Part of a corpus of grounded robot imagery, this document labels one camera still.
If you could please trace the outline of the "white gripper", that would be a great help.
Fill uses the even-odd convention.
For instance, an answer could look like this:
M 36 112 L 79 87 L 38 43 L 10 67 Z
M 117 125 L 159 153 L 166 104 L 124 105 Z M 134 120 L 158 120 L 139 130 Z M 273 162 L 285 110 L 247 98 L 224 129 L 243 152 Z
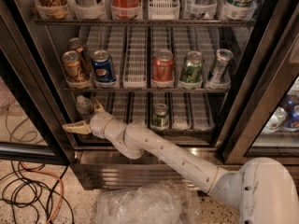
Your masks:
M 107 113 L 103 105 L 93 97 L 94 112 L 96 113 L 90 120 L 90 125 L 85 120 L 75 123 L 64 124 L 63 129 L 69 133 L 90 134 L 104 139 L 104 132 L 107 124 L 113 119 L 113 116 Z

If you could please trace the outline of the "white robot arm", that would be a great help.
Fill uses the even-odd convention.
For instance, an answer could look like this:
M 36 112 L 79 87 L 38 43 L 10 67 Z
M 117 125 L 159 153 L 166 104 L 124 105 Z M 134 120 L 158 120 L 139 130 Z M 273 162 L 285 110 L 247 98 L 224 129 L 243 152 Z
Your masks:
M 299 201 L 289 171 L 278 161 L 255 158 L 237 172 L 193 155 L 140 124 L 126 124 L 99 102 L 89 121 L 65 124 L 69 133 L 93 134 L 110 141 L 129 159 L 145 151 L 156 156 L 205 194 L 239 210 L 239 224 L 299 224 Z

